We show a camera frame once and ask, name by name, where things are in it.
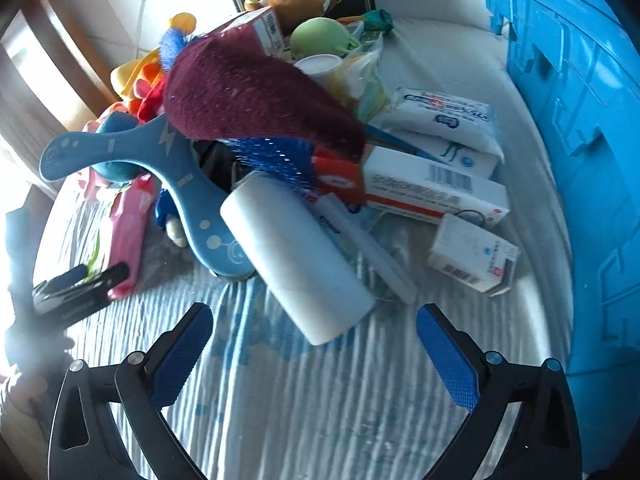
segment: blue folding crate panel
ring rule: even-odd
[[[604,0],[486,0],[552,163],[571,238],[567,365],[584,469],[640,414],[640,56]]]

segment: green balloon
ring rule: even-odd
[[[312,18],[300,23],[289,40],[291,54],[296,60],[316,54],[346,56],[359,46],[360,42],[343,24],[329,18]]]

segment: white roll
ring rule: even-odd
[[[286,184],[253,173],[220,214],[311,344],[331,341],[373,308],[370,292]]]

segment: white lid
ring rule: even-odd
[[[301,59],[296,63],[295,67],[313,77],[329,74],[338,68],[341,63],[342,59],[333,54],[317,54]]]

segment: white bed sheet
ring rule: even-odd
[[[193,301],[214,312],[214,335],[176,404],[164,413],[208,478],[218,480],[419,479],[464,419],[415,335],[415,312],[434,302],[484,349],[539,365],[566,361],[572,325],[570,250],[546,152],[505,68],[506,44],[490,33],[426,20],[396,20],[380,71],[389,90],[425,88],[494,106],[505,134],[512,212],[498,234],[522,249],[512,290],[487,298],[426,267],[435,228],[386,215],[373,234],[420,286],[399,303],[361,258],[375,310],[333,342],[311,347],[259,277],[227,284],[150,222],[137,292],[69,330],[90,365],[147,349]],[[75,211],[72,221],[70,212]],[[106,212],[68,181],[44,234],[36,280],[86,261]],[[140,474],[153,478],[119,406],[114,414]],[[499,458],[509,410],[477,478]]]

